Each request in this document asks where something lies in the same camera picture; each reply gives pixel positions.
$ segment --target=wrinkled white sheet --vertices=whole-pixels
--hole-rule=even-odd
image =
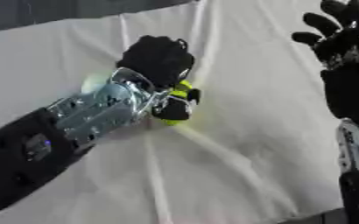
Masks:
[[[201,0],[0,32],[0,126],[113,68],[140,36],[189,41],[192,121],[121,129],[0,224],[266,224],[341,206],[338,125],[291,32],[318,1]]]

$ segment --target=dark background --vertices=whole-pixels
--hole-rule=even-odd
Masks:
[[[192,0],[0,0],[0,31],[66,18],[100,18]]]

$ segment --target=metal bracket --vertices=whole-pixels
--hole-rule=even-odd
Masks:
[[[86,149],[111,131],[143,119],[164,101],[170,90],[158,92],[142,74],[117,69],[106,84],[90,94],[74,94],[47,109],[56,127],[80,149]]]

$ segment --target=white fabric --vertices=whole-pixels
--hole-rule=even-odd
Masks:
[[[120,129],[0,224],[267,224],[340,207],[338,121],[319,63],[290,40],[317,2],[201,0],[0,31],[0,126],[110,71],[146,34],[189,41],[203,90],[192,121]]]

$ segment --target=robotic arm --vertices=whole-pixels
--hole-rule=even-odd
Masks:
[[[193,65],[185,41],[142,37],[106,80],[2,127],[0,210],[57,177],[112,130],[169,109]]]
[[[307,13],[304,21],[322,34],[296,32],[294,41],[311,46],[325,70],[327,105],[341,119],[337,139],[341,150],[341,195],[349,223],[359,223],[359,0],[343,4],[323,0],[327,17]]]

